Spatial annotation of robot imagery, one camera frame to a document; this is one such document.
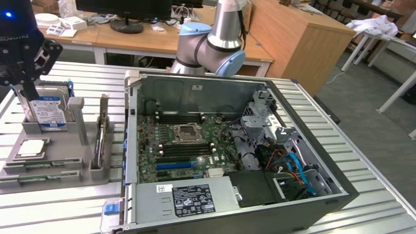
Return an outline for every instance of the grey floor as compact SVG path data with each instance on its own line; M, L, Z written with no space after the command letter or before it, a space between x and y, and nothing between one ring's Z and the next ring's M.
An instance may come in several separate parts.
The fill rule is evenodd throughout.
M341 73L349 54L344 53L327 81ZM363 63L352 65L333 83L324 84L317 97L341 120L340 128L381 174L416 207L416 106L399 99L384 114L383 105L397 86Z

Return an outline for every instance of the ribbed metal surface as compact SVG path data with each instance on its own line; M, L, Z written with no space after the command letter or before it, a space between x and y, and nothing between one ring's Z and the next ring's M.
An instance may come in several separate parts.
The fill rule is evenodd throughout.
M44 80L73 81L76 96L85 98L85 121L96 120L101 94L111 97L109 119L116 123L112 182L99 186L0 195L0 233L100 233L101 205L120 194L125 70L116 66L59 62L51 74L43 77ZM288 80L277 79L273 82L360 192L360 196L340 212L324 216L308 230L299 233L416 233L415 210L323 114L309 95ZM4 101L8 105L0 105L0 114L4 113L0 117L0 168L24 119L17 99L8 97L11 99ZM284 111L280 109L277 112L287 125L291 125Z

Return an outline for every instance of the blue latch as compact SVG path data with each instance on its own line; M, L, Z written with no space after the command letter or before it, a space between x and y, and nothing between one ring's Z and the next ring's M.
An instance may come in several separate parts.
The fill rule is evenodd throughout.
M104 207L104 215L115 215L120 212L120 205L117 204L107 204Z

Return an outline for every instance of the white cloth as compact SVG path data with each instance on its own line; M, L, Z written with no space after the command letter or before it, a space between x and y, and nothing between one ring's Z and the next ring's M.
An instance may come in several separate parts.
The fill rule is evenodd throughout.
M357 32L355 37L361 32L365 32L383 40L391 40L399 31L396 24L388 21L385 15L375 19L352 20L351 23L347 24L347 27Z

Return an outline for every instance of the white box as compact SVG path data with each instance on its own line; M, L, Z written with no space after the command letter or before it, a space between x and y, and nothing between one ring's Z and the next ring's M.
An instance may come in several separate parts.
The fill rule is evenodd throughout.
M63 18L60 21L67 29L83 30L87 28L87 22L76 16Z

